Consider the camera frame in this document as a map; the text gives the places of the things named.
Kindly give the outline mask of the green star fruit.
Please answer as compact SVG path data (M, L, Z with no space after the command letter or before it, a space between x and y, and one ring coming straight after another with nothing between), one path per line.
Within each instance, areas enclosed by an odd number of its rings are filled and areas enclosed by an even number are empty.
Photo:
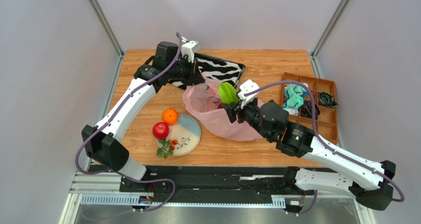
M217 88L217 92L223 104L239 102L239 98L236 94L236 89L228 82L220 84Z

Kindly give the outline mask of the pink printed plastic bag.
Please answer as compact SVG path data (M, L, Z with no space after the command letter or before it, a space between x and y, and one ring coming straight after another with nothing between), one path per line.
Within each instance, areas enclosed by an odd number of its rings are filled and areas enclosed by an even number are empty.
M203 84L188 86L182 95L187 112L213 135L233 141L253 141L262 136L247 122L230 123L224 109L216 109L214 103L221 102L217 93L220 82L205 78Z

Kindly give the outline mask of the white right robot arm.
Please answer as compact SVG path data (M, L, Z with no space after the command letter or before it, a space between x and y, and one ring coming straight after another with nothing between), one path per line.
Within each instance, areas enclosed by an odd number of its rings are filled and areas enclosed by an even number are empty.
M396 165L373 162L330 145L303 125L289 121L289 114L273 100L258 107L254 100L244 107L223 104L231 123L248 123L266 141L274 142L282 153L318 162L331 172L287 167L281 187L291 194L307 190L334 192L349 197L370 209L383 211L392 202L392 179Z

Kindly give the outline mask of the orange fruit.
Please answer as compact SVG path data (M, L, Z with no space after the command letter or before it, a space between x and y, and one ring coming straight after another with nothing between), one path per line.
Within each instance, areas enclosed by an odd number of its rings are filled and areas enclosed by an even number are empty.
M162 121L167 125L175 125L178 122L179 114L176 110L169 108L162 113Z

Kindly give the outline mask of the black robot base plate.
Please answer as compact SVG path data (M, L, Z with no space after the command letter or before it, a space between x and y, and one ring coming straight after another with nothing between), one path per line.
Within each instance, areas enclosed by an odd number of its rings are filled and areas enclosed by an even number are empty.
M147 166L136 184L121 179L120 192L150 192L155 201L179 203L269 204L272 195L313 196L283 181L285 167Z

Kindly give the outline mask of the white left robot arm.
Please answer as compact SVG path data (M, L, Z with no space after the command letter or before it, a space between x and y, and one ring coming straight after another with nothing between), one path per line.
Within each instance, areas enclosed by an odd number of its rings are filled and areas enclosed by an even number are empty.
M147 172L121 144L124 135L144 105L167 83L181 82L187 86L204 82L195 52L198 41L182 38L179 44L160 42L155 55L148 58L116 105L94 127L82 130L86 155L107 170L133 180L142 180Z

